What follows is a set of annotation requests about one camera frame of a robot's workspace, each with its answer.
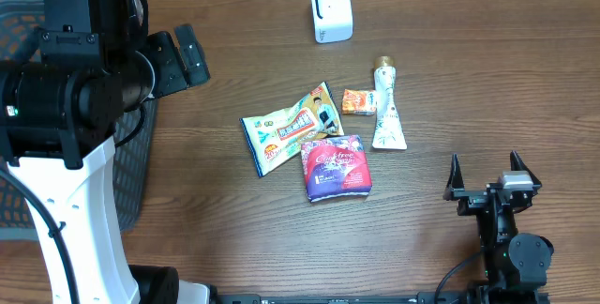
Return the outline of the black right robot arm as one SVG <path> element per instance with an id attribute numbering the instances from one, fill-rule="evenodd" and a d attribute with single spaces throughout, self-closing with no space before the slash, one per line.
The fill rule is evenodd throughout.
<path id="1" fill-rule="evenodd" d="M 457 202 L 459 216 L 475 216 L 480 251 L 453 267 L 440 281 L 433 301 L 443 299 L 447 281 L 468 264 L 481 259 L 486 278 L 472 281 L 447 303 L 548 304 L 549 295 L 539 289 L 547 284 L 554 253 L 543 236 L 521 233 L 515 216 L 533 205 L 541 181 L 518 152 L 510 153 L 510 169 L 482 190 L 466 190 L 458 156 L 453 155 L 443 199 Z"/>

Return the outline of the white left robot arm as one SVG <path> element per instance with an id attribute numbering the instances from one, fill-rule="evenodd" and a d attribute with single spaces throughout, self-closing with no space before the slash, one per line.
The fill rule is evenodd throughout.
<path id="1" fill-rule="evenodd" d="M 117 120 L 205 84 L 189 25 L 150 33 L 147 0 L 43 0 L 30 54 L 1 65 L 1 176 L 28 203 L 56 303 L 208 304 L 170 266 L 128 263 L 113 196 Z"/>

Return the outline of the grey plastic mesh basket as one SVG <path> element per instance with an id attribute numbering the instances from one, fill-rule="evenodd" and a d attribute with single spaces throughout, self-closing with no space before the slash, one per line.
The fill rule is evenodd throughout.
<path id="1" fill-rule="evenodd" d="M 31 55 L 40 60 L 36 28 L 43 22 L 43 0 L 1 0 L 1 58 L 23 60 Z M 158 103 L 143 105 L 145 117 L 140 132 L 116 149 L 113 165 L 113 193 L 119 227 L 134 227 L 140 216 L 150 144 L 156 124 Z M 38 235 L 25 199 L 7 181 L 1 182 L 1 239 L 32 240 Z"/>

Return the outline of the yellow wet wipes pack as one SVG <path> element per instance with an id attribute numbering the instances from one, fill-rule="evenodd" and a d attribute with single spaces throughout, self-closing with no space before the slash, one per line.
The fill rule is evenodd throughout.
<path id="1" fill-rule="evenodd" d="M 301 144 L 342 136 L 341 117 L 327 82 L 292 107 L 240 119 L 257 170 L 263 177 L 301 151 Z"/>

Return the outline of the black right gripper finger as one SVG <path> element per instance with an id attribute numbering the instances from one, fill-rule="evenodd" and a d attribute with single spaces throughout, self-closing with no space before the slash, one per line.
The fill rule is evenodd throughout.
<path id="1" fill-rule="evenodd" d="M 464 181 L 463 181 L 462 173 L 460 170 L 460 165 L 459 165 L 457 154 L 452 155 L 451 169 L 450 169 L 450 174 L 449 174 L 449 178 L 448 178 L 446 187 L 449 190 L 463 190 L 464 189 Z"/>
<path id="2" fill-rule="evenodd" d="M 527 172 L 535 186 L 541 186 L 542 182 L 537 178 L 537 176 L 527 167 L 524 163 L 520 155 L 516 150 L 513 150 L 510 153 L 510 164 L 512 171 L 524 171 Z"/>

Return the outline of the small orange snack packet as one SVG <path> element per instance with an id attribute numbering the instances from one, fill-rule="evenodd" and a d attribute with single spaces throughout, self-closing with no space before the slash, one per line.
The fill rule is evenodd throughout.
<path id="1" fill-rule="evenodd" d="M 341 109 L 343 114 L 374 115 L 377 111 L 377 97 L 374 90 L 346 89 Z"/>

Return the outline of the red purple pad pack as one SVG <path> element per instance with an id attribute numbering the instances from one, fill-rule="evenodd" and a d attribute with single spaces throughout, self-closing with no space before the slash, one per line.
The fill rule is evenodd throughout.
<path id="1" fill-rule="evenodd" d="M 368 196 L 372 180 L 358 135 L 310 141 L 301 146 L 307 197 L 311 203 L 343 196 Z"/>

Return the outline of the white tube gold cap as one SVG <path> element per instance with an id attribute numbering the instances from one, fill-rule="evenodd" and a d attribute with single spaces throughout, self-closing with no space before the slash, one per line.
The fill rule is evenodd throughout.
<path id="1" fill-rule="evenodd" d="M 377 120 L 372 146 L 376 149 L 407 149 L 398 108 L 395 104 L 396 78 L 395 62 L 391 56 L 380 56 L 374 60 Z"/>

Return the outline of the white barcode scanner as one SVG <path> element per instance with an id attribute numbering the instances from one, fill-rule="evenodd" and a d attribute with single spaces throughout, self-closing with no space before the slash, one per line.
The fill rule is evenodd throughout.
<path id="1" fill-rule="evenodd" d="M 310 0 L 315 40 L 318 43 L 345 41 L 353 35 L 351 0 Z"/>

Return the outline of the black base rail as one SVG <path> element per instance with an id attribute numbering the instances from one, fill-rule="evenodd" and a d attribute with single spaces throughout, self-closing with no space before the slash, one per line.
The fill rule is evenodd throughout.
<path id="1" fill-rule="evenodd" d="M 209 286 L 209 304 L 467 304 L 471 300 L 463 292 L 419 292 L 402 296 L 260 296 L 257 294 L 220 294 Z"/>

